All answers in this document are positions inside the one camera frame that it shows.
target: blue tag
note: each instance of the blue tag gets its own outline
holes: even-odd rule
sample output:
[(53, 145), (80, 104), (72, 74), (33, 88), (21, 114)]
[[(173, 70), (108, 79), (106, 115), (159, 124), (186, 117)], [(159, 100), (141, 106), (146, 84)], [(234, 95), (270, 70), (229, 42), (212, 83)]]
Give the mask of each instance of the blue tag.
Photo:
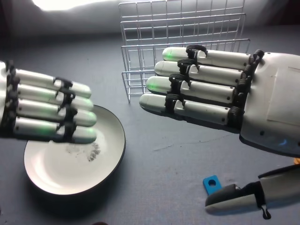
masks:
[(214, 193), (222, 188), (221, 184), (219, 182), (219, 179), (216, 175), (204, 178), (203, 185), (204, 185), (205, 190), (208, 195), (211, 195), (212, 193)]

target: silver wire grid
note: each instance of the silver wire grid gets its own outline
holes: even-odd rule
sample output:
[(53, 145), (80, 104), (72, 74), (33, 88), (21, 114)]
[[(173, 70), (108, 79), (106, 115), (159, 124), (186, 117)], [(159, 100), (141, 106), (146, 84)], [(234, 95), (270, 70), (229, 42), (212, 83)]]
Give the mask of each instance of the silver wire grid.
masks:
[(248, 51), (249, 39), (241, 39), (245, 0), (154, 0), (119, 4), (122, 78), (130, 96), (148, 93), (146, 81), (171, 46), (204, 45), (207, 49)]

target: white bowl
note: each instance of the white bowl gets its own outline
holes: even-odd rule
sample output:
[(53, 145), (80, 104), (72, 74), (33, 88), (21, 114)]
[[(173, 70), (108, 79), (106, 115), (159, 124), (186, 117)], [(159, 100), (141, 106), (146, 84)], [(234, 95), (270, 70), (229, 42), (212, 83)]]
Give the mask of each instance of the white bowl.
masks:
[(109, 110), (94, 106), (97, 139), (92, 144), (28, 141), (24, 164), (31, 181), (56, 195), (77, 194), (104, 181), (120, 164), (125, 132)]

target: gray tablecloth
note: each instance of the gray tablecloth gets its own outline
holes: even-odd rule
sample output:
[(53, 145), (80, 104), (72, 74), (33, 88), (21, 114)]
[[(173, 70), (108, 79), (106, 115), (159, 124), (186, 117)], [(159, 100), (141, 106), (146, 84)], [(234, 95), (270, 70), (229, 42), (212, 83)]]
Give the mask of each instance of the gray tablecloth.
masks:
[[(300, 27), (246, 29), (249, 53), (300, 55)], [(25, 141), (0, 140), (0, 224), (5, 225), (263, 225), (300, 223), (300, 204), (262, 212), (211, 216), (204, 211), (207, 194), (202, 180), (217, 175), (222, 185), (244, 186), (269, 170), (291, 165), (292, 158), (246, 146), (237, 134), (158, 117), (128, 104), (121, 72), (121, 38), (55, 40), (0, 51), (18, 68), (87, 84), (92, 100), (122, 122), (127, 147), (122, 163), (105, 185), (85, 201), (45, 198), (27, 178)]]

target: back of robotic hand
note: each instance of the back of robotic hand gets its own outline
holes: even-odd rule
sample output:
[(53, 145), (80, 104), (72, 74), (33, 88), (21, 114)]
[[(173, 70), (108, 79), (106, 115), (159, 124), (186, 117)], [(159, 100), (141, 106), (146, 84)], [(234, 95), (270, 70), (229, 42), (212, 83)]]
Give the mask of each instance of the back of robotic hand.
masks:
[(0, 61), (0, 137), (92, 143), (90, 88)]
[[(253, 55), (169, 47), (146, 85), (151, 94), (140, 106), (154, 114), (240, 133), (248, 145), (300, 157), (300, 56)], [(263, 210), (300, 201), (300, 168), (291, 166), (259, 176), (244, 188), (235, 184), (210, 195), (209, 213)]]

